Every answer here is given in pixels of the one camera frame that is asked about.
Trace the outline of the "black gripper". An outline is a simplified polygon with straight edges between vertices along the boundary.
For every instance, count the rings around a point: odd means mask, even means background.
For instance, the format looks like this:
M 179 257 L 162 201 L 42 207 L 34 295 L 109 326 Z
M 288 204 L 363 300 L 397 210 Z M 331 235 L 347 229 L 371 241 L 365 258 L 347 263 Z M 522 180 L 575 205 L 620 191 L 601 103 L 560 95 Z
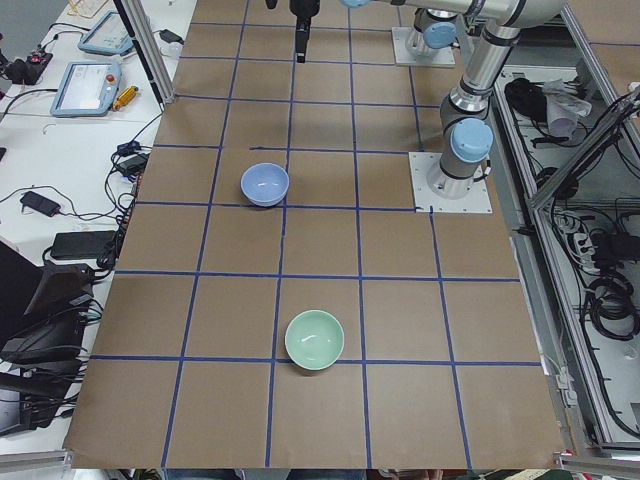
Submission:
M 277 6 L 277 0 L 265 0 L 269 10 Z M 320 10 L 320 0 L 290 0 L 290 12 L 297 17 L 295 28 L 295 55 L 297 63 L 305 63 L 311 30 L 311 18 Z

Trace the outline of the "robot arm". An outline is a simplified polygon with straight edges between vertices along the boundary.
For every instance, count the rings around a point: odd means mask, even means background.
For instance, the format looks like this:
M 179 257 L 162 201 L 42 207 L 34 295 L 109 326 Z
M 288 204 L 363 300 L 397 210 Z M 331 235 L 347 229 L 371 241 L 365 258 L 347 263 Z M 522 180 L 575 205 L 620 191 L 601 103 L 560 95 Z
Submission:
M 297 63 L 305 63 L 312 19 L 320 12 L 320 2 L 291 0 L 288 8 L 296 17 L 295 59 Z M 417 8 L 411 27 L 392 29 L 396 63 L 431 66 L 453 64 L 451 46 L 457 38 L 455 18 L 456 14 L 452 12 Z
M 440 118 L 444 149 L 427 174 L 438 196 L 457 200 L 475 182 L 478 165 L 488 158 L 494 135 L 481 119 L 494 84 L 523 29 L 536 27 L 561 12 L 564 1 L 409 1 L 409 6 L 444 10 L 487 20 L 464 74 L 443 100 Z

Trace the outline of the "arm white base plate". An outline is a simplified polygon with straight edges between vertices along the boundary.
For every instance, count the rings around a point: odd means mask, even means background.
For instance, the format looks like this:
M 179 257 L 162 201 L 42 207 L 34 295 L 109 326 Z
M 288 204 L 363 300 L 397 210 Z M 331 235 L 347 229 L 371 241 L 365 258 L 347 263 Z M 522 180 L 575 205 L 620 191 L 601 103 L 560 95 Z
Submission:
M 478 166 L 469 179 L 448 177 L 439 152 L 410 152 L 409 169 L 415 210 L 421 213 L 491 214 L 484 172 Z
M 395 64 L 407 67 L 453 68 L 456 65 L 450 46 L 433 49 L 413 27 L 393 27 Z

